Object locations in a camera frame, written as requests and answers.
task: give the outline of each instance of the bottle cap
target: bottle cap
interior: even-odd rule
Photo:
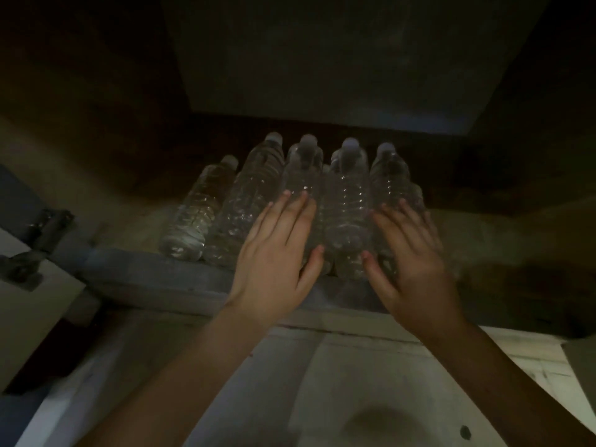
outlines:
[[[395,152],[395,146],[391,142],[384,142],[377,148],[377,155],[383,152]]]
[[[300,139],[300,142],[302,142],[304,144],[313,144],[316,146],[317,145],[317,137],[314,134],[305,134]]]
[[[281,142],[283,141],[283,138],[281,137],[281,135],[279,133],[271,132],[271,133],[268,133],[267,136],[264,137],[264,140],[277,142],[281,146]]]
[[[222,158],[222,163],[230,166],[234,171],[238,169],[238,158],[234,157],[233,155],[226,155]]]
[[[360,143],[356,138],[346,138],[341,143],[341,147],[344,149],[358,149],[360,147]]]

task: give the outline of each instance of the human arm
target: human arm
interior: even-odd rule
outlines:
[[[435,355],[509,446],[596,446],[595,435],[466,320],[430,215],[400,204],[402,211],[385,207],[373,214],[395,254],[397,280],[363,253],[369,281],[388,311]]]
[[[79,446],[182,445],[229,377],[269,328],[302,302],[323,267],[318,247],[300,273],[316,206],[306,194],[286,206],[288,199],[284,193],[255,221],[220,313]]]

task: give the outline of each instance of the person's right hand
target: person's right hand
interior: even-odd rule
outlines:
[[[449,336],[466,325],[455,282],[441,258],[443,245],[427,211],[422,218],[401,199],[403,213],[383,207],[372,217],[395,255],[391,282],[375,257],[362,253],[368,280],[391,315],[423,343]]]

